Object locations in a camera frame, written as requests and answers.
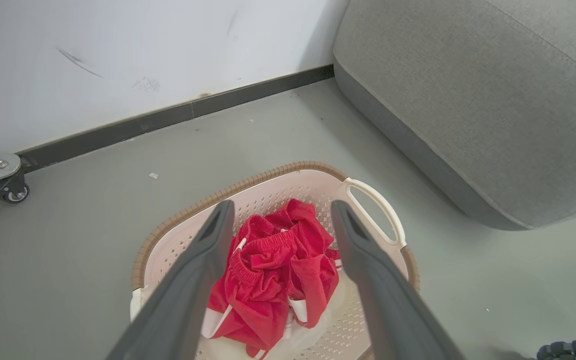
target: caster wheel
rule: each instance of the caster wheel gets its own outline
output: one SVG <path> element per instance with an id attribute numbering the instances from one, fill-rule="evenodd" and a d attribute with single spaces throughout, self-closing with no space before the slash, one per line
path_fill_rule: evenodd
<path id="1" fill-rule="evenodd" d="M 30 187 L 28 187 L 27 184 L 24 184 L 22 192 L 12 193 L 11 191 L 9 191 L 3 194 L 1 200 L 10 204 L 21 203 L 22 201 L 26 200 L 26 198 L 28 198 L 28 194 L 30 194 Z"/>

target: red clothing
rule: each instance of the red clothing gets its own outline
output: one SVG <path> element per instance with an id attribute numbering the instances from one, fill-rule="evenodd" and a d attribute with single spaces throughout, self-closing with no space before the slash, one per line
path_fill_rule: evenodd
<path id="1" fill-rule="evenodd" d="M 212 287 L 208 309 L 216 317 L 210 320 L 206 312 L 204 328 L 212 321 L 213 331 L 202 328 L 202 335 L 247 344 L 254 357 L 282 339 L 291 303 L 302 308 L 304 302 L 307 316 L 295 309 L 295 317 L 313 328 L 339 283 L 332 242 L 314 206 L 299 200 L 266 217 L 250 216 L 233 237 L 224 276 Z"/>

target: black baseboard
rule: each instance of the black baseboard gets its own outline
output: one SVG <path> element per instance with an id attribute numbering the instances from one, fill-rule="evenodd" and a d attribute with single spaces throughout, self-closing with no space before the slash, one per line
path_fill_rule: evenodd
<path id="1" fill-rule="evenodd" d="M 236 107 L 266 96 L 330 79 L 334 75 L 331 64 L 293 73 L 112 123 L 23 150 L 18 155 L 22 160 L 23 171 L 30 173 L 31 171 L 51 166 L 142 134 Z"/>

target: gray sofa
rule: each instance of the gray sofa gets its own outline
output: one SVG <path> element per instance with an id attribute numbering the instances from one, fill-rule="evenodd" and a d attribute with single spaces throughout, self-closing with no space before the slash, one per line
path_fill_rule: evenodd
<path id="1" fill-rule="evenodd" d="M 576 216 L 576 1 L 352 0 L 344 95 L 466 214 Z"/>

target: wall scuff mark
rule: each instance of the wall scuff mark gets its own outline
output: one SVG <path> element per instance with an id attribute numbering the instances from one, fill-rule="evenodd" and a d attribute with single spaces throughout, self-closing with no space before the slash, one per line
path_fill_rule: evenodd
<path id="1" fill-rule="evenodd" d="M 226 31 L 226 35 L 231 34 L 231 30 L 233 29 L 233 25 L 235 25 L 235 21 L 237 21 L 237 15 L 240 13 L 239 9 L 236 9 L 235 12 L 230 17 L 230 22 L 228 23 L 228 30 Z"/>
<path id="2" fill-rule="evenodd" d="M 78 59 L 78 57 L 75 57 L 74 55 L 71 55 L 71 54 L 68 53 L 66 50 L 63 50 L 63 49 L 61 49 L 61 48 L 59 48 L 59 47 L 57 48 L 57 50 L 58 50 L 62 55 L 64 55 L 64 57 L 66 57 L 66 59 L 70 60 L 70 61 L 71 61 L 73 64 L 75 64 L 76 66 L 84 69 L 85 71 L 87 71 L 88 73 L 90 73 L 90 74 L 92 74 L 92 75 L 94 75 L 94 76 L 98 76 L 99 78 L 103 78 L 102 75 L 99 75 L 98 73 L 90 70 L 89 68 L 86 68 L 86 66 L 85 66 L 86 64 L 85 64 L 82 60 Z"/>
<path id="3" fill-rule="evenodd" d="M 158 92 L 160 91 L 160 82 L 157 79 L 151 79 L 150 77 L 144 76 L 135 82 L 135 84 L 132 85 L 132 88 L 143 92 Z"/>

